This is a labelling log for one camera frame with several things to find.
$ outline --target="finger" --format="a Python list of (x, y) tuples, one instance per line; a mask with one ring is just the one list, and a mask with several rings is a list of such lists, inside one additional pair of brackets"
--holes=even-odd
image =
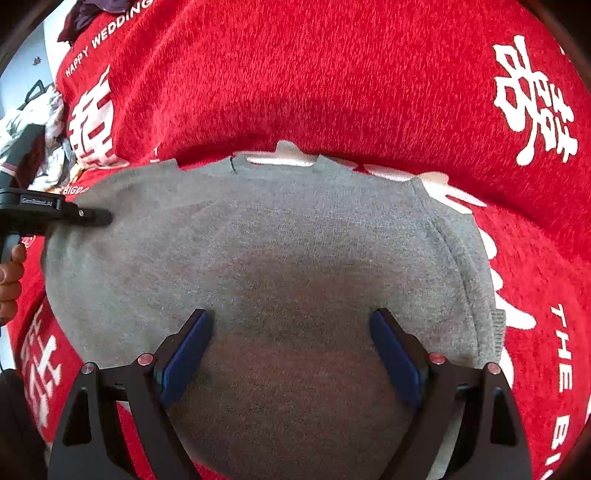
[(0, 265), (0, 285), (19, 281), (23, 273), (25, 269), (20, 263), (8, 262)]
[(27, 259), (27, 248), (23, 244), (15, 245), (12, 249), (12, 261), (16, 263), (24, 263)]
[(19, 282), (0, 285), (0, 301), (16, 300), (21, 296), (22, 287)]
[(14, 316), (17, 314), (17, 302), (15, 301), (3, 301), (0, 303), (0, 319), (7, 322), (7, 320), (12, 320)]

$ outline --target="red fuzzy fabric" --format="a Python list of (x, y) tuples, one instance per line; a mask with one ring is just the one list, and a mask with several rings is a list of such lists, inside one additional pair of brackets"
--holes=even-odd
[[(109, 168), (174, 157), (191, 168), (290, 140), (305, 153), (446, 173), (488, 204), (465, 205), (494, 240), (498, 295), (515, 310), (508, 310), (505, 348), (534, 478), (556, 469), (586, 421), (591, 391), (591, 96), (543, 25), (515, 0), (143, 0), (134, 8), (133, 15), (99, 16), (61, 66), (57, 85), (83, 161)], [(504, 67), (495, 48), (516, 49), (516, 35), (531, 83), (517, 79), (517, 93), (500, 88), (517, 107), (506, 115), (508, 104), (495, 105), (497, 85), (511, 81), (508, 68), (527, 62), (519, 55)], [(552, 85), (566, 108), (550, 96), (551, 106), (545, 103)], [(543, 113), (548, 123), (540, 126)], [(557, 148), (550, 119), (568, 128), (576, 153), (572, 144), (570, 155)], [(535, 154), (519, 165), (533, 128)], [(111, 172), (88, 171), (68, 192)], [(82, 363), (44, 299), (42, 245), (35, 239), (29, 248), (21, 310), (10, 328), (49, 441)], [(551, 310), (559, 304), (564, 322)], [(530, 319), (526, 329), (511, 325), (522, 318)], [(559, 357), (559, 333), (569, 336), (570, 358)], [(59, 382), (34, 368), (51, 342)], [(149, 478), (131, 419), (122, 417), (138, 472)]]

